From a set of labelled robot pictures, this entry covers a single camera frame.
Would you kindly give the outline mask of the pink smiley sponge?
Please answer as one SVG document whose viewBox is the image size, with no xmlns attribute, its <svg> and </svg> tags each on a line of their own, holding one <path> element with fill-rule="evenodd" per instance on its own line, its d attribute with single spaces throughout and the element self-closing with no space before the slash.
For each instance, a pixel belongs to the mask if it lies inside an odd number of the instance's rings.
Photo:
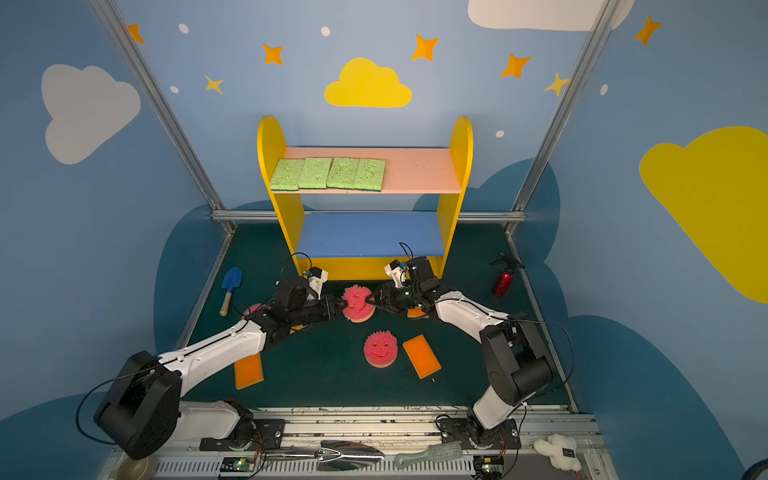
<svg viewBox="0 0 768 480">
<path fill-rule="evenodd" d="M 247 309 L 246 309 L 246 310 L 243 312 L 243 314 L 242 314 L 242 318 L 246 318 L 248 315 L 250 315 L 250 314 L 252 314 L 252 313 L 254 313 L 254 312 L 258 311 L 258 310 L 259 310 L 259 308 L 261 307 L 261 305 L 262 305 L 261 303 L 256 303 L 256 304 L 253 304 L 252 306 L 250 306 L 249 308 L 247 308 Z"/>
<path fill-rule="evenodd" d="M 397 338 L 390 331 L 377 331 L 369 335 L 363 346 L 366 361 L 376 368 L 392 365 L 398 355 Z"/>
<path fill-rule="evenodd" d="M 343 315 L 353 323 L 363 323 L 375 313 L 375 306 L 367 302 L 372 291 L 365 286 L 353 285 L 345 289 L 342 299 L 347 302 Z"/>
</svg>

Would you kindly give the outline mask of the pink smiley sponge front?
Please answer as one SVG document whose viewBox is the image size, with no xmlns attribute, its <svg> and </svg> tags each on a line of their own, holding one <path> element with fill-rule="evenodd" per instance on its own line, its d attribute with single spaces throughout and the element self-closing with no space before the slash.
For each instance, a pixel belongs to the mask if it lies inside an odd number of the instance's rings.
<svg viewBox="0 0 768 480">
<path fill-rule="evenodd" d="M 363 346 L 366 361 L 376 368 L 392 365 L 398 355 L 397 338 L 390 331 L 377 331 L 369 335 Z"/>
</svg>

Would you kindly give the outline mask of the green sponge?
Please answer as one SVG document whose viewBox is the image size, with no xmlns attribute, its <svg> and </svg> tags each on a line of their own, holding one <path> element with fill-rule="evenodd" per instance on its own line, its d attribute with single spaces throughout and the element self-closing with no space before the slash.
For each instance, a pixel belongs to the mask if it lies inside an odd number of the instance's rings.
<svg viewBox="0 0 768 480">
<path fill-rule="evenodd" d="M 329 189 L 351 190 L 357 175 L 359 159 L 336 157 L 329 170 L 326 186 Z"/>
<path fill-rule="evenodd" d="M 304 159 L 302 172 L 298 179 L 299 189 L 326 189 L 331 165 L 332 159 L 327 157 L 309 157 Z"/>
<path fill-rule="evenodd" d="M 353 181 L 353 189 L 379 192 L 382 189 L 385 171 L 385 160 L 360 159 Z"/>
<path fill-rule="evenodd" d="M 305 160 L 280 159 L 272 173 L 270 188 L 272 191 L 298 191 Z"/>
</svg>

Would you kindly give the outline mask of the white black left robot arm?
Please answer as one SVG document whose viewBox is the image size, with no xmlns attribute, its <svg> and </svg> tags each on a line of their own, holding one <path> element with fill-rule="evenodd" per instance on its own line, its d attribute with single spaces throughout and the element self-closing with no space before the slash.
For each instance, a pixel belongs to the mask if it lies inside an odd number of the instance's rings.
<svg viewBox="0 0 768 480">
<path fill-rule="evenodd" d="M 319 280 L 284 280 L 274 298 L 216 335 L 160 356 L 146 351 L 131 356 L 96 409 L 94 421 L 133 460 L 173 441 L 225 439 L 231 434 L 247 440 L 242 431 L 249 423 L 244 408 L 227 401 L 188 402 L 185 395 L 222 369 L 286 338 L 293 327 L 332 320 L 347 305 L 323 293 Z"/>
</svg>

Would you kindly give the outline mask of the orange sponge near shelf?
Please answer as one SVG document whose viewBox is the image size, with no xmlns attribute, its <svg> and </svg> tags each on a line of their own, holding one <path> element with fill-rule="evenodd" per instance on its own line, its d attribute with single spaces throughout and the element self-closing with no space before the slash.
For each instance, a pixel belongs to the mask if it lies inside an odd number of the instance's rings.
<svg viewBox="0 0 768 480">
<path fill-rule="evenodd" d="M 411 319 L 427 317 L 428 313 L 420 308 L 410 308 L 407 310 L 407 317 Z"/>
</svg>

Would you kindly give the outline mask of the yellow shelf with coloured boards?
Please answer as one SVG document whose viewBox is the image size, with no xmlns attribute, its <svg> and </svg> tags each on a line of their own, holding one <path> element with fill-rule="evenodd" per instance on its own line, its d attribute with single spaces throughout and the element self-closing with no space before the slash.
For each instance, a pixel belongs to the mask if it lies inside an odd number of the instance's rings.
<svg viewBox="0 0 768 480">
<path fill-rule="evenodd" d="M 264 182 L 282 159 L 353 157 L 386 161 L 379 191 L 352 192 L 355 200 L 381 202 L 394 195 L 436 195 L 433 211 L 306 211 L 303 191 L 268 195 L 296 267 L 310 261 L 334 280 L 378 280 L 392 259 L 424 256 L 442 275 L 466 196 L 474 157 L 470 119 L 459 117 L 446 148 L 290 147 L 274 116 L 257 130 L 257 155 Z"/>
</svg>

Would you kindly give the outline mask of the blue toy shovel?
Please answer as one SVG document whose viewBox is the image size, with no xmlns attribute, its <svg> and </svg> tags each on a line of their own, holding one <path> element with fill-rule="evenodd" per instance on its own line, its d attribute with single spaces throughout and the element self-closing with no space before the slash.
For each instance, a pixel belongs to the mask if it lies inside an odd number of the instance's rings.
<svg viewBox="0 0 768 480">
<path fill-rule="evenodd" d="M 241 285 L 241 282 L 242 282 L 242 271 L 238 267 L 230 268 L 224 275 L 224 278 L 222 281 L 222 288 L 225 290 L 225 296 L 224 296 L 221 308 L 219 310 L 219 315 L 221 317 L 226 317 L 228 315 L 233 292 L 236 288 L 238 288 Z"/>
</svg>

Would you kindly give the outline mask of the orange sponge front left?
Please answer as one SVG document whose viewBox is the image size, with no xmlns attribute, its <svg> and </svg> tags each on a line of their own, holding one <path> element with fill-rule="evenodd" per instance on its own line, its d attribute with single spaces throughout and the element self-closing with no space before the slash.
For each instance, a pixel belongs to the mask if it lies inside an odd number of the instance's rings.
<svg viewBox="0 0 768 480">
<path fill-rule="evenodd" d="M 260 354 L 251 355 L 234 363 L 235 387 L 243 390 L 264 380 Z"/>
</svg>

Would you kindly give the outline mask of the red toy fire extinguisher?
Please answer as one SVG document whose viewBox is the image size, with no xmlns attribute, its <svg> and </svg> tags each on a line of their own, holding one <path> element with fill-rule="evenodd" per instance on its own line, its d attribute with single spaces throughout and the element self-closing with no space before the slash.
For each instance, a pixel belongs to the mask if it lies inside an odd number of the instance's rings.
<svg viewBox="0 0 768 480">
<path fill-rule="evenodd" d="M 497 276 L 491 291 L 494 296 L 501 298 L 511 287 L 516 273 L 523 270 L 525 265 L 516 258 L 504 253 L 499 253 L 498 257 L 490 263 L 490 266 L 494 265 L 499 265 L 501 271 Z"/>
</svg>

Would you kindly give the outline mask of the pale green brush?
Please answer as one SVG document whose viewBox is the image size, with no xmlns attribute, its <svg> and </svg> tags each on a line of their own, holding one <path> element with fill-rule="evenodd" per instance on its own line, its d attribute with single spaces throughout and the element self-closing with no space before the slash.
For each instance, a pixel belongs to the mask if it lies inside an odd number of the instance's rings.
<svg viewBox="0 0 768 480">
<path fill-rule="evenodd" d="M 403 470 L 424 462 L 448 462 L 460 460 L 463 449 L 460 442 L 449 442 L 429 446 L 426 450 L 416 453 L 398 453 L 394 458 L 394 466 Z"/>
</svg>

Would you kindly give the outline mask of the right green circuit board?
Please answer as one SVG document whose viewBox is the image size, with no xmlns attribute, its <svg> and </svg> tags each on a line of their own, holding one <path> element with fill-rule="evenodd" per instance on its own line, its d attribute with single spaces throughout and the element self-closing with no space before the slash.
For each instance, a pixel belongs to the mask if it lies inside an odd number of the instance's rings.
<svg viewBox="0 0 768 480">
<path fill-rule="evenodd" d="M 498 456 L 474 456 L 474 480 L 499 480 L 505 473 L 505 460 Z"/>
</svg>

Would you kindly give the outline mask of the white plush toy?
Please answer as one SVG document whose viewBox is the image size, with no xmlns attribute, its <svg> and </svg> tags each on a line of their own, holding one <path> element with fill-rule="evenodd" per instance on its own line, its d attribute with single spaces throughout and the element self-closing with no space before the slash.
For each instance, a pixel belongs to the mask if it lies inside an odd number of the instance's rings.
<svg viewBox="0 0 768 480">
<path fill-rule="evenodd" d="M 533 449 L 547 457 L 555 469 L 566 472 L 582 471 L 582 464 L 576 454 L 577 441 L 572 437 L 555 433 L 546 439 L 535 440 Z"/>
</svg>

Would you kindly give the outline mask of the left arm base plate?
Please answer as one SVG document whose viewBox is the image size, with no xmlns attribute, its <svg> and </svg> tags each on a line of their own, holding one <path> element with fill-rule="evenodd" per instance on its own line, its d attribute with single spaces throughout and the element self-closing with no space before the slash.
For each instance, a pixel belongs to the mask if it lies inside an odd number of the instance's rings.
<svg viewBox="0 0 768 480">
<path fill-rule="evenodd" d="M 199 450 L 255 452 L 260 447 L 266 450 L 277 449 L 281 446 L 285 425 L 282 419 L 241 420 L 223 439 L 203 438 Z"/>
</svg>

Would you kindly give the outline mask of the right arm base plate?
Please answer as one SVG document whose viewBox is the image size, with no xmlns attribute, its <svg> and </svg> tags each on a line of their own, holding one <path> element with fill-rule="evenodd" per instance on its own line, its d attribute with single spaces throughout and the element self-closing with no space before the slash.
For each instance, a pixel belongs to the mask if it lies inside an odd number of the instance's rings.
<svg viewBox="0 0 768 480">
<path fill-rule="evenodd" d="M 443 443 L 460 442 L 464 450 L 517 450 L 521 447 L 520 433 L 514 419 L 493 428 L 485 428 L 471 418 L 438 415 L 435 426 Z"/>
</svg>

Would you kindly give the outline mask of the aluminium rail base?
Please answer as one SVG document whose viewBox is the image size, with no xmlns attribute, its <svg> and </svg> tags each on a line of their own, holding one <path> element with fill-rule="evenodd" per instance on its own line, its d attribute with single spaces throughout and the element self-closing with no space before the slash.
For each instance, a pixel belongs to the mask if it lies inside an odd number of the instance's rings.
<svg viewBox="0 0 768 480">
<path fill-rule="evenodd" d="M 467 473 L 473 475 L 474 456 L 503 457 L 505 465 L 522 470 L 523 458 L 535 454 L 533 442 L 552 434 L 572 437 L 577 441 L 576 454 L 582 463 L 579 476 L 587 479 L 615 479 L 618 474 L 612 463 L 594 418 L 549 406 L 521 407 L 509 419 L 517 423 L 521 447 L 517 450 L 464 450 L 460 460 L 424 462 L 400 470 L 394 466 L 398 453 L 416 453 L 429 446 L 442 444 L 435 426 L 438 415 L 469 418 L 459 407 L 339 407 L 339 408 L 265 408 L 248 415 L 253 419 L 282 419 L 286 422 L 279 448 L 319 447 L 323 440 L 359 442 L 380 450 L 385 458 L 368 468 L 347 471 L 354 476 L 423 475 L 448 477 Z M 314 460 L 273 461 L 266 458 L 266 449 L 245 451 L 200 451 L 201 440 L 181 440 L 166 443 L 154 456 L 158 460 L 152 479 L 216 479 L 224 457 L 252 458 L 256 464 L 253 479 L 280 476 L 321 476 Z M 102 471 L 102 478 L 114 479 L 120 463 L 129 458 L 114 452 Z"/>
</svg>

